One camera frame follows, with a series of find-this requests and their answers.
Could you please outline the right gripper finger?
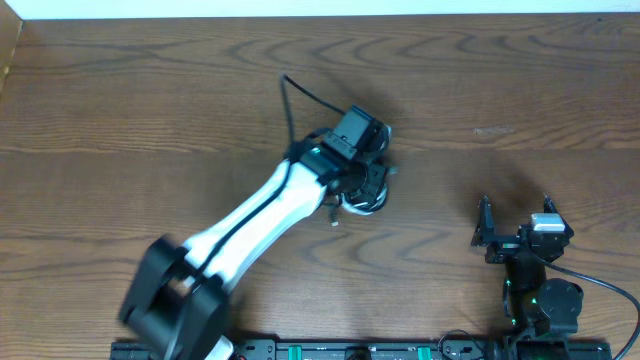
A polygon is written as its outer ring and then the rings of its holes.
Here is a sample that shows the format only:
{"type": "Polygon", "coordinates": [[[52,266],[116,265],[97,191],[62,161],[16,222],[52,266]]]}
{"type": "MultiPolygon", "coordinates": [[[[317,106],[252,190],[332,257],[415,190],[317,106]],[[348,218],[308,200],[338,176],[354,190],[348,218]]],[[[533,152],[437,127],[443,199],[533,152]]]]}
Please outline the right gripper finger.
{"type": "Polygon", "coordinates": [[[552,198],[547,194],[543,197],[543,212],[548,214],[558,214],[558,210],[552,198]]]}
{"type": "Polygon", "coordinates": [[[471,240],[472,246],[486,247],[494,241],[495,226],[488,196],[479,201],[479,219],[471,240]]]}

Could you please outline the black USB cable blue plug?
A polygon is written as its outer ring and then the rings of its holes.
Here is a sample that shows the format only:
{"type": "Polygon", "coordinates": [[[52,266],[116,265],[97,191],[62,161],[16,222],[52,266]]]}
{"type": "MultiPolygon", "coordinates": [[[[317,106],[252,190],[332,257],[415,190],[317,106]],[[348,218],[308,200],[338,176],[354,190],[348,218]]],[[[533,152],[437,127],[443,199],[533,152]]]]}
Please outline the black USB cable blue plug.
{"type": "Polygon", "coordinates": [[[384,207],[388,195],[387,176],[395,175],[396,167],[386,167],[381,163],[371,163],[364,167],[358,177],[358,187],[339,195],[341,207],[352,214],[367,216],[384,207]]]}

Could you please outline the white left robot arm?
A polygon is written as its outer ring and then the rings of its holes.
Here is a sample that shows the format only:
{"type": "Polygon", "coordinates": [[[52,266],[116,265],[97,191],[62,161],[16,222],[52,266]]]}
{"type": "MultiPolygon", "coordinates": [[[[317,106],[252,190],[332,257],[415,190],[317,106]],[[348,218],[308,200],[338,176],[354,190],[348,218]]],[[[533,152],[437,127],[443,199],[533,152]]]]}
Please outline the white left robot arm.
{"type": "Polygon", "coordinates": [[[175,245],[166,237],[145,251],[119,311],[159,359],[228,359],[229,298],[251,265],[328,196],[361,216],[386,203],[383,154],[390,126],[352,106],[334,128],[289,146],[251,197],[210,228],[175,245]]]}

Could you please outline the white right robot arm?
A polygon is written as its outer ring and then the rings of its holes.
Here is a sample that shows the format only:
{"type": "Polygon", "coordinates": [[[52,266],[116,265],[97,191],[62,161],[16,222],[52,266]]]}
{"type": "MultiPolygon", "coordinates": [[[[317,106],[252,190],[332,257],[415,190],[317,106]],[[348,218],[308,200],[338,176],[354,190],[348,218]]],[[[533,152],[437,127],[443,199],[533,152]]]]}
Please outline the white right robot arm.
{"type": "Polygon", "coordinates": [[[479,219],[471,244],[486,249],[486,263],[506,268],[505,314],[512,318],[521,337],[563,337],[577,332],[583,290],[546,274],[573,236],[572,228],[548,196],[543,210],[532,214],[514,235],[497,234],[489,198],[479,201],[479,219]]]}

